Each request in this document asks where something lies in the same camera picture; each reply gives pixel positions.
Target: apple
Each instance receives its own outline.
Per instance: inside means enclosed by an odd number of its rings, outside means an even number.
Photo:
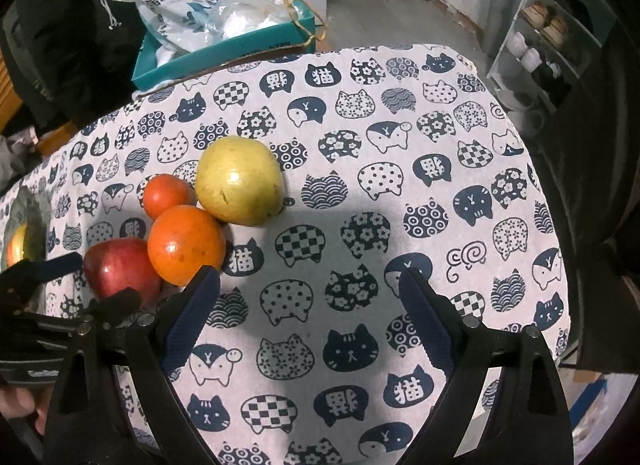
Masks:
[[[86,251],[83,267],[87,283],[98,299],[106,299],[128,286],[140,293],[144,305],[158,295],[162,286],[149,261],[146,241],[139,238],[96,243]]]

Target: white tablecloth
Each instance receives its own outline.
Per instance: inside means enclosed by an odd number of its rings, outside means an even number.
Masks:
[[[511,331],[536,323],[554,355],[566,344],[545,197],[474,73],[435,45],[244,65],[100,119],[22,183],[52,193],[48,256],[84,253],[145,238],[146,182],[167,172],[193,183],[216,138],[270,145],[286,207],[263,228],[229,227],[223,296],[172,381],[223,460],[353,462],[405,448],[444,386],[398,299],[403,268],[420,268],[462,314]],[[69,276],[47,286],[46,311],[74,315],[90,297],[83,276]],[[127,371],[118,378],[149,439]],[[478,410],[497,378],[489,372]]]

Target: cat print tablecloth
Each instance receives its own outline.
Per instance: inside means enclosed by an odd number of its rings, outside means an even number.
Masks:
[[[170,377],[221,461],[326,465],[406,448],[445,378],[398,299],[405,268],[461,315],[535,323],[554,355],[566,346],[561,253],[530,158],[473,65],[444,46],[254,62],[101,118],[22,182],[50,193],[49,257],[145,238],[149,179],[193,185],[226,135],[270,146],[287,197],[263,228],[229,227],[222,296]],[[44,308],[77,315],[90,297],[68,276]],[[153,443],[127,370],[116,374],[137,437]]]

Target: metal screw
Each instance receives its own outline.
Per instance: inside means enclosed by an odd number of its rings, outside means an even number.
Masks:
[[[88,322],[81,322],[76,328],[76,331],[79,335],[86,335],[91,331],[91,324]]]
[[[465,315],[465,317],[462,318],[462,322],[468,328],[477,328],[480,326],[480,320],[478,317],[471,314]]]
[[[532,324],[529,324],[527,327],[525,327],[524,331],[527,335],[529,335],[529,337],[532,337],[534,339],[540,337],[540,330]]]
[[[140,326],[150,326],[154,323],[156,317],[152,313],[143,313],[140,317],[138,317],[138,324]]]

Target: floor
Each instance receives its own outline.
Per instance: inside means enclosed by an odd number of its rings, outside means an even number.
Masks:
[[[381,44],[446,44],[469,58],[484,76],[490,60],[476,35],[453,16],[420,0],[327,0],[331,48]]]

